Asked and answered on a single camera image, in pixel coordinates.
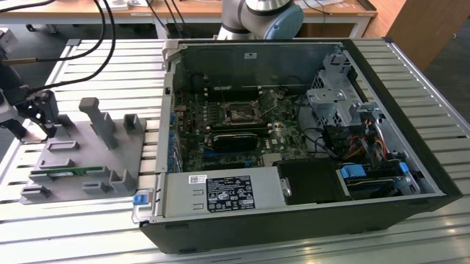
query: black cable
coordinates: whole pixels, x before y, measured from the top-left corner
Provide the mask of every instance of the black cable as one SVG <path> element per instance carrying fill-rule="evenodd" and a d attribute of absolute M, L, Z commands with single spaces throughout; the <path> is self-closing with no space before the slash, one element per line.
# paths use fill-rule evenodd
<path fill-rule="evenodd" d="M 173 23 L 175 23 L 175 27 L 176 27 L 176 31 L 177 31 L 177 35 L 179 35 L 179 38 L 181 39 L 183 38 L 183 35 L 181 35 L 181 31 L 179 30 L 179 24 L 176 22 L 176 18 L 175 18 L 175 15 L 173 15 L 173 12 L 171 10 L 171 7 L 169 7 L 169 4 L 168 4 L 168 1 L 164 0 L 164 4 L 167 5 L 167 8 L 168 8 L 168 11 L 169 11 L 169 15 L 173 19 Z"/>
<path fill-rule="evenodd" d="M 101 16 L 101 33 L 100 33 L 100 38 L 97 39 L 97 42 L 96 42 L 95 46 L 87 52 L 84 52 L 84 53 L 81 53 L 81 54 L 79 54 L 76 56 L 64 57 L 64 58 L 36 59 L 36 62 L 64 62 L 64 61 L 69 61 L 72 59 L 79 59 L 79 58 L 85 57 L 87 55 L 89 55 L 89 53 L 92 53 L 99 48 L 99 46 L 103 43 L 104 34 L 105 34 L 105 17 L 104 17 L 104 12 L 101 10 L 99 1 L 93 0 L 93 2 L 95 2 L 95 5 L 97 7 L 97 10 L 100 12 L 100 16 Z"/>
<path fill-rule="evenodd" d="M 115 18 L 112 16 L 112 11 L 111 11 L 111 7 L 109 7 L 109 4 L 108 4 L 108 1 L 107 0 L 103 0 L 104 2 L 104 6 L 105 6 L 105 9 L 107 9 L 107 12 L 108 12 L 108 16 L 109 16 L 109 22 L 111 22 L 111 49 L 109 49 L 109 54 L 101 64 L 101 66 L 97 68 L 97 70 L 88 76 L 88 77 L 84 77 L 84 78 L 80 78 L 80 79 L 76 79 L 76 80 L 71 80 L 71 81 L 63 81 L 63 82 L 59 82 L 56 84 L 49 84 L 49 85 L 45 85 L 43 87 L 37 87 L 37 88 L 33 88 L 33 89 L 29 89 L 28 93 L 29 94 L 33 94 L 34 92 L 39 92 L 41 90 L 45 90 L 45 89 L 51 89 L 51 88 L 55 88 L 55 87 L 60 87 L 60 86 L 64 86 L 64 85 L 69 85 L 69 84 L 76 84 L 76 83 L 81 83 L 83 81 L 88 81 L 91 79 L 93 79 L 96 77 L 96 75 L 100 74 L 100 72 L 103 71 L 104 67 L 108 65 L 109 63 L 109 60 L 112 58 L 112 55 L 115 53 L 115 49 L 116 49 L 116 25 L 115 25 Z"/>
<path fill-rule="evenodd" d="M 320 27 L 320 36 L 322 36 L 322 34 L 323 34 L 323 27 L 324 27 L 324 23 L 326 23 L 326 15 L 332 15 L 331 13 L 328 13 L 328 12 L 324 12 L 324 5 L 320 3 L 320 2 L 318 2 L 318 0 L 314 0 L 320 6 L 322 6 L 322 10 L 319 10 L 319 9 L 316 9 L 316 8 L 312 8 L 308 4 L 307 4 L 307 1 L 306 0 L 303 0 L 303 2 L 304 2 L 304 4 L 311 8 L 311 9 L 314 9 L 315 11 L 318 11 L 318 12 L 320 12 L 322 14 L 323 14 L 323 23 L 322 23 L 322 27 Z"/>
<path fill-rule="evenodd" d="M 323 7 L 323 11 L 322 11 L 320 9 L 312 8 L 312 7 L 307 4 L 307 1 L 303 0 L 304 4 L 307 5 L 307 7 L 310 7 L 310 9 L 314 9 L 315 11 L 318 11 L 318 12 L 326 14 L 326 15 L 332 15 L 330 12 L 324 12 L 324 5 L 320 4 L 320 2 L 318 2 L 318 0 L 314 0 L 314 1 Z"/>
<path fill-rule="evenodd" d="M 155 12 L 155 9 L 153 9 L 153 7 L 152 7 L 152 5 L 151 5 L 151 3 L 148 2 L 148 0 L 145 0 L 145 2 L 147 2 L 147 4 L 148 4 L 148 8 L 149 8 L 149 10 L 152 11 L 156 20 L 159 21 L 159 24 L 160 24 L 161 28 L 163 28 L 163 29 L 165 30 L 165 32 L 167 32 L 167 26 L 163 24 L 161 19 L 159 18 L 157 14 L 156 14 L 156 12 Z"/>
<path fill-rule="evenodd" d="M 175 6 L 175 9 L 176 9 L 177 15 L 179 15 L 179 17 L 180 17 L 180 19 L 181 19 L 181 22 L 183 22 L 183 24 L 185 24 L 184 19 L 183 19 L 183 16 L 181 16 L 181 13 L 179 12 L 179 8 L 177 8 L 177 5 L 176 5 L 176 3 L 175 3 L 175 0 L 171 0 L 171 2 L 173 3 L 173 6 Z"/>
<path fill-rule="evenodd" d="M 9 11 L 13 11 L 13 10 L 18 10 L 18 9 L 22 9 L 22 8 L 29 8 L 29 7 L 41 7 L 41 6 L 45 6 L 51 3 L 53 3 L 56 0 L 48 0 L 45 2 L 41 2 L 41 3 L 34 3 L 34 4 L 22 4 L 22 5 L 17 5 L 14 7 L 8 7 L 8 8 L 4 8 L 4 9 L 0 9 L 0 13 L 4 13 L 4 12 L 9 12 Z"/>
<path fill-rule="evenodd" d="M 315 144 L 320 149 L 324 150 L 324 152 L 330 155 L 331 158 L 335 160 L 342 160 L 342 158 L 328 149 L 324 145 L 319 144 L 316 140 L 312 140 L 311 137 L 308 137 L 306 134 L 303 134 L 306 139 Z"/>
<path fill-rule="evenodd" d="M 318 132 L 322 132 L 323 130 L 320 128 L 306 128 L 302 130 L 302 127 L 300 127 L 300 121 L 299 121 L 299 116 L 300 116 L 300 107 L 302 107 L 302 102 L 304 100 L 304 98 L 307 97 L 306 94 L 300 95 L 299 97 L 299 106 L 298 106 L 298 109 L 296 109 L 296 125 L 300 129 L 300 132 L 302 132 L 302 135 L 306 137 L 306 139 L 312 142 L 315 144 L 315 147 L 320 147 L 324 152 L 330 155 L 331 158 L 334 158 L 335 160 L 340 160 L 342 158 L 322 144 L 318 143 L 318 141 L 312 140 L 311 137 L 308 137 L 304 133 L 304 131 L 310 130 L 310 129 L 314 129 L 315 131 Z"/>

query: warning label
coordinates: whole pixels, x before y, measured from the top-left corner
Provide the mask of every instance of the warning label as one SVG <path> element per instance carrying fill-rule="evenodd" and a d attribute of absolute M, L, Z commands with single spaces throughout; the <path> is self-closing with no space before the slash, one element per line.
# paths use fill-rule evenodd
<path fill-rule="evenodd" d="M 211 213 L 255 208 L 249 176 L 207 179 L 205 187 Z"/>

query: power cord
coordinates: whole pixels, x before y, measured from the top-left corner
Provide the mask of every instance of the power cord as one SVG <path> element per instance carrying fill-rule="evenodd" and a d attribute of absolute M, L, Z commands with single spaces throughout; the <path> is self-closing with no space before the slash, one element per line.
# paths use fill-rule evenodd
<path fill-rule="evenodd" d="M 181 38 L 183 38 L 183 35 L 181 35 L 181 31 L 179 30 L 179 23 L 176 22 L 176 18 L 175 18 L 175 15 L 173 15 L 173 12 L 172 12 L 172 10 L 171 10 L 171 7 L 169 7 L 169 4 L 168 4 L 168 1 L 167 1 L 167 0 L 164 0 L 164 4 L 167 5 L 171 18 L 173 19 L 173 23 L 175 23 L 177 35 L 179 35 L 179 38 L 181 39 Z"/>
<path fill-rule="evenodd" d="M 97 39 L 97 42 L 95 44 L 95 46 L 84 53 L 76 55 L 76 56 L 71 56 L 71 57 L 64 57 L 64 58 L 48 58 L 48 59 L 37 59 L 37 58 L 25 58 L 25 59 L 6 59 L 2 60 L 1 63 L 4 65 L 14 65 L 14 64 L 25 64 L 25 63 L 37 63 L 37 62 L 64 62 L 64 61 L 69 61 L 73 59 L 79 59 L 85 57 L 87 55 L 89 55 L 101 45 L 103 40 L 104 40 L 104 35 L 105 35 L 105 17 L 104 17 L 104 12 L 101 10 L 100 4 L 97 0 L 93 0 L 95 5 L 97 7 L 97 10 L 100 12 L 100 16 L 101 16 L 101 33 L 100 33 L 100 38 Z"/>
<path fill-rule="evenodd" d="M 81 83 L 83 81 L 88 81 L 91 79 L 93 79 L 99 74 L 100 72 L 103 71 L 104 67 L 108 65 L 109 63 L 109 60 L 112 58 L 112 55 L 113 55 L 113 52 L 115 52 L 115 49 L 116 49 L 116 25 L 115 25 L 115 18 L 112 16 L 112 11 L 111 11 L 111 7 L 109 7 L 109 4 L 108 4 L 108 1 L 107 0 L 103 0 L 104 2 L 104 6 L 105 6 L 105 9 L 107 9 L 107 12 L 108 12 L 108 15 L 109 15 L 109 22 L 111 22 L 111 49 L 109 49 L 109 53 L 108 53 L 108 56 L 101 64 L 101 66 L 97 68 L 97 70 L 87 77 L 84 78 L 80 78 L 80 79 L 76 79 L 76 80 L 71 80 L 71 81 L 63 81 L 63 82 L 59 82 L 59 83 L 55 83 L 55 84 L 49 84 L 49 85 L 45 85 L 45 86 L 41 86 L 41 87 L 37 87 L 37 88 L 33 88 L 33 89 L 29 89 L 28 90 L 28 94 L 33 94 L 41 90 L 45 90 L 45 89 L 51 89 L 51 88 L 55 88 L 55 87 L 60 87 L 60 86 L 64 86 L 64 85 L 69 85 L 69 84 L 76 84 L 76 83 Z"/>
<path fill-rule="evenodd" d="M 179 15 L 179 17 L 180 17 L 180 19 L 181 19 L 183 25 L 185 25 L 185 22 L 184 22 L 181 13 L 179 12 L 179 8 L 177 8 L 177 5 L 176 5 L 176 3 L 175 3 L 175 0 L 171 0 L 171 2 L 173 3 L 173 6 L 175 6 L 175 9 L 176 9 L 177 15 Z"/>
<path fill-rule="evenodd" d="M 307 1 L 303 0 L 303 2 L 304 2 L 304 4 L 307 5 L 308 8 L 311 8 L 312 10 L 315 10 L 315 11 L 318 11 L 318 12 L 320 12 L 320 13 L 323 14 L 323 23 L 322 23 L 322 27 L 320 27 L 320 36 L 322 36 L 322 34 L 323 34 L 324 22 L 326 22 L 326 15 L 332 15 L 332 14 L 328 13 L 328 12 L 324 12 L 324 5 L 323 5 L 320 2 L 318 2 L 318 0 L 314 0 L 314 1 L 322 6 L 322 10 L 319 10 L 319 9 L 316 9 L 316 8 L 312 8 L 312 7 L 308 5 Z"/>
<path fill-rule="evenodd" d="M 22 8 L 29 8 L 29 7 L 41 7 L 41 6 L 45 6 L 45 5 L 51 4 L 51 3 L 53 3 L 55 1 L 56 0 L 48 0 L 45 2 L 41 2 L 41 3 L 22 4 L 22 5 L 17 5 L 14 7 L 8 7 L 8 8 L 4 8 L 4 9 L 0 9 L 0 13 L 14 11 L 14 10 L 18 10 L 18 9 L 22 9 Z"/>
<path fill-rule="evenodd" d="M 167 26 L 163 24 L 161 19 L 159 18 L 157 14 L 156 14 L 156 12 L 155 12 L 155 9 L 153 9 L 153 7 L 152 7 L 152 5 L 151 5 L 151 3 L 149 3 L 149 1 L 145 0 L 145 2 L 147 2 L 147 4 L 148 4 L 148 8 L 149 8 L 149 10 L 152 11 L 153 16 L 155 16 L 156 20 L 159 21 L 159 24 L 160 24 L 161 28 L 164 29 L 165 34 L 167 34 L 167 37 L 168 37 L 168 35 L 169 35 L 169 34 L 168 34 L 168 28 L 167 28 Z"/>

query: wire bundle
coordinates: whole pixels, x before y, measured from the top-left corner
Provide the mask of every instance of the wire bundle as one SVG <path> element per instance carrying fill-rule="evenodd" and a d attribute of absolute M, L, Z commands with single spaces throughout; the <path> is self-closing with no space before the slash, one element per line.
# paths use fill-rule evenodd
<path fill-rule="evenodd" d="M 18 9 L 22 9 L 22 8 L 44 6 L 44 5 L 51 4 L 53 2 L 55 2 L 55 0 L 49 0 L 49 1 L 43 2 L 43 3 L 24 4 L 24 5 L 18 5 L 16 7 L 4 8 L 4 9 L 0 10 L 0 13 L 8 12 L 8 11 L 13 11 L 13 10 L 18 10 Z M 100 33 L 100 39 L 96 42 L 95 46 L 87 52 L 84 52 L 80 55 L 71 56 L 71 57 L 64 57 L 64 58 L 48 58 L 48 59 L 37 59 L 36 58 L 34 62 L 61 62 L 61 61 L 69 61 L 72 59 L 83 58 L 89 53 L 92 53 L 97 49 L 97 47 L 101 45 L 103 40 L 104 40 L 104 34 L 105 34 L 105 17 L 104 17 L 104 13 L 103 13 L 103 10 L 100 8 L 97 0 L 93 0 L 93 2 L 95 2 L 96 7 L 99 8 L 99 12 L 100 12 L 100 16 L 101 16 L 101 33 Z M 49 85 L 45 85 L 45 86 L 36 87 L 36 88 L 28 90 L 28 94 L 33 94 L 33 93 L 36 93 L 39 91 L 45 90 L 45 89 L 51 89 L 51 88 L 55 88 L 55 87 L 60 87 L 60 86 L 64 86 L 64 85 L 76 84 L 76 83 L 80 83 L 83 81 L 88 81 L 88 80 L 93 79 L 100 74 L 100 72 L 103 71 L 104 67 L 108 65 L 109 60 L 111 60 L 112 55 L 113 55 L 113 52 L 115 52 L 115 48 L 116 48 L 116 34 L 115 34 L 115 19 L 113 19 L 113 16 L 112 16 L 111 7 L 109 7 L 109 4 L 108 4 L 107 0 L 103 0 L 103 3 L 104 3 L 104 6 L 105 6 L 105 9 L 107 9 L 108 16 L 109 16 L 111 39 L 112 40 L 111 40 L 109 53 L 107 55 L 107 58 L 105 58 L 105 60 L 104 60 L 104 62 L 101 64 L 101 66 L 97 68 L 97 70 L 89 76 L 87 76 L 84 78 L 80 78 L 80 79 L 76 79 L 76 80 L 63 81 L 63 82 L 59 82 L 56 84 L 49 84 Z"/>

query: metal table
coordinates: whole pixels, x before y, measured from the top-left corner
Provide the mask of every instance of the metal table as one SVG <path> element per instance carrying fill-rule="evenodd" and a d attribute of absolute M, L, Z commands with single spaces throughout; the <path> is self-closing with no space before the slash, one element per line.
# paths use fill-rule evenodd
<path fill-rule="evenodd" d="M 79 54 L 96 41 L 67 46 Z M 85 58 L 57 63 L 48 83 L 95 71 L 109 42 Z M 14 140 L 0 164 L 1 263 L 460 263 L 470 257 L 468 124 L 416 71 L 392 43 L 355 40 L 406 115 L 450 173 L 464 197 L 440 210 L 419 214 L 386 231 L 330 236 L 268 245 L 164 255 L 131 221 L 131 197 L 24 206 L 18 193 L 43 144 Z M 59 108 L 72 120 L 81 97 L 100 99 L 113 118 L 137 113 L 147 118 L 139 187 L 152 181 L 163 93 L 161 40 L 121 40 L 111 64 L 87 83 L 57 88 Z"/>

